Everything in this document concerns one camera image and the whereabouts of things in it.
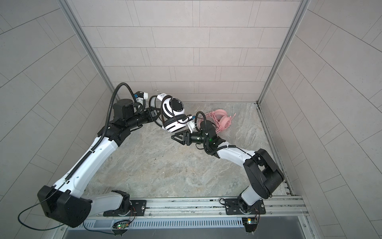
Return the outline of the white black headphones with cable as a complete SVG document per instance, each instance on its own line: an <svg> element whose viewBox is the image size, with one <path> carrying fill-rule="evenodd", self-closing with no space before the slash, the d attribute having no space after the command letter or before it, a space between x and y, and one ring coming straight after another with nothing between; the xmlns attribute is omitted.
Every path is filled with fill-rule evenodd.
<svg viewBox="0 0 382 239"><path fill-rule="evenodd" d="M153 110L154 123L168 132L179 131L194 119L192 115L185 114L181 100L164 93L152 96L149 108Z"/></svg>

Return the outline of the pink headphones with cable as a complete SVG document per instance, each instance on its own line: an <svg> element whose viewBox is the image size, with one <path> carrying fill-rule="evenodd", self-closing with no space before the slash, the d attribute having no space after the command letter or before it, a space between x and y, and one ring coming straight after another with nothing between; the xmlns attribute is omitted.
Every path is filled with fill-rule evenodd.
<svg viewBox="0 0 382 239"><path fill-rule="evenodd" d="M211 118L216 126L216 133L228 129L231 126L232 120L235 116L236 114L229 116L227 111L223 109L217 109L207 114L207 117Z"/></svg>

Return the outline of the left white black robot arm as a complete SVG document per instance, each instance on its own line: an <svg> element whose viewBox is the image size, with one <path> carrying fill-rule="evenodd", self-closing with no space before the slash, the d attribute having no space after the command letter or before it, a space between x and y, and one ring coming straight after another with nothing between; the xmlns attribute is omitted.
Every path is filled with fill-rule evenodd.
<svg viewBox="0 0 382 239"><path fill-rule="evenodd" d="M43 186L37 197L45 216L75 228L88 216L125 216L133 212L130 195L120 190L92 196L82 195L106 159L132 131L157 120L157 110L145 102L119 100L109 106L107 121L81 159L53 186Z"/></svg>

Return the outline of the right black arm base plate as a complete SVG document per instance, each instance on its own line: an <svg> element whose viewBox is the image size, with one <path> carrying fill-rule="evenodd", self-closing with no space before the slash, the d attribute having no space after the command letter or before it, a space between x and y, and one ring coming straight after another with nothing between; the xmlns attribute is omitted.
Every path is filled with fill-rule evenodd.
<svg viewBox="0 0 382 239"><path fill-rule="evenodd" d="M258 200L252 206L246 206L238 199L220 198L219 203L225 207L227 215L264 215L266 209L263 200Z"/></svg>

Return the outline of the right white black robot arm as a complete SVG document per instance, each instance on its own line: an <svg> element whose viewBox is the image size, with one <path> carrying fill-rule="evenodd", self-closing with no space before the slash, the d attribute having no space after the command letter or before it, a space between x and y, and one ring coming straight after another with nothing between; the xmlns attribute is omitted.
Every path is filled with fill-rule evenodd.
<svg viewBox="0 0 382 239"><path fill-rule="evenodd" d="M201 144L206 154L229 160L242 166L250 185L239 194L237 201L225 205L237 208L242 214L261 213L261 200L272 197L273 192L284 181L285 176L264 149L245 150L228 143L215 132L214 124L203 121L196 130L173 130L171 138L182 145Z"/></svg>

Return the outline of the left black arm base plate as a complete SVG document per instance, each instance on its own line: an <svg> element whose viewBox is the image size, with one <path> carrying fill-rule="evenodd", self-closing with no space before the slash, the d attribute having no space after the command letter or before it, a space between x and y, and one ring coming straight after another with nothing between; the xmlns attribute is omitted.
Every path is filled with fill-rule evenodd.
<svg viewBox="0 0 382 239"><path fill-rule="evenodd" d="M104 217L134 217L143 216L146 209L146 200L124 200L116 210L103 212Z"/></svg>

